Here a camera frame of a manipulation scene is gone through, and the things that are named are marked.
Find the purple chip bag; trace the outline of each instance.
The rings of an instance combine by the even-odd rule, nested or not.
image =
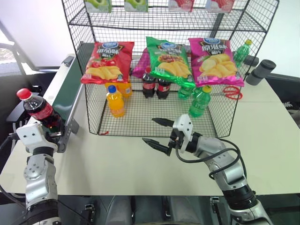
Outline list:
[[[189,38],[192,71],[197,87],[213,84],[244,86],[233,61],[230,41],[216,38]]]
[[[142,52],[142,56],[139,62],[137,63],[134,70],[132,71],[132,76],[135,76],[137,78],[142,78],[145,73],[146,67],[148,66],[150,66],[150,57],[147,48],[145,48],[144,51]]]

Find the coca-cola bottle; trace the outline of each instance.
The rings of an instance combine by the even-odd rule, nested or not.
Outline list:
[[[17,92],[17,96],[24,101],[24,109],[26,112],[40,121],[50,132],[63,131],[61,116],[43,97],[33,95],[27,88],[20,89]]]
[[[169,95],[171,87],[171,82],[165,81],[163,79],[158,80],[158,88],[156,91],[158,99],[166,99]]]
[[[142,77],[142,93],[146,98],[153,97],[155,93],[155,78],[150,75],[151,68],[146,67],[145,73]]]

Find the wire shelf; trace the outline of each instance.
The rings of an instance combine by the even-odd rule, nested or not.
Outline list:
[[[112,0],[112,13],[87,13],[84,0],[62,0],[65,17],[82,74],[91,56],[94,42],[134,41],[131,68],[137,64],[146,47],[146,36],[189,45],[188,38],[212,37],[231,41],[236,51],[251,39],[250,55],[256,56],[278,8],[278,0],[236,0],[229,14],[209,13],[206,0],[196,0],[193,12],[169,12],[168,0],[149,0],[148,13],[125,12],[124,0]],[[239,68],[246,76],[250,66]],[[191,100],[178,99],[179,87],[172,84],[166,100],[144,98],[141,80],[131,78],[133,95],[125,99],[127,113],[114,118],[106,104],[103,85],[85,85],[90,132],[101,135],[167,137],[170,130],[151,119],[170,120],[188,112]],[[225,85],[214,85],[220,93]],[[192,119],[194,130],[206,136],[224,137],[231,131],[237,101],[222,95],[211,96],[205,114]]]

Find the green soda bottle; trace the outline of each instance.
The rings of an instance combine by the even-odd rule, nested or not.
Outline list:
[[[235,61],[237,68],[241,66],[247,55],[249,55],[251,44],[252,41],[248,39],[247,41],[245,41],[245,44],[239,47],[234,54],[233,60]]]
[[[184,100],[188,99],[193,93],[193,89],[194,88],[180,87],[178,91],[178,97]]]
[[[192,93],[193,98],[195,98],[201,91],[202,91],[202,87],[200,87],[200,88],[195,88],[195,90],[194,90],[193,93]]]
[[[192,117],[202,116],[206,107],[210,102],[210,92],[212,88],[207,85],[202,88],[202,91],[198,93],[195,99],[192,101],[192,105],[189,108],[189,114]]]

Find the yellow bottle cap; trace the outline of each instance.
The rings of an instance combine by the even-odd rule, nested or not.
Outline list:
[[[251,41],[250,39],[248,39],[247,41],[245,41],[245,44],[251,45],[251,44],[252,44],[252,41]]]
[[[202,88],[202,91],[205,92],[205,93],[210,93],[212,90],[212,87],[209,86],[209,85],[206,85]]]

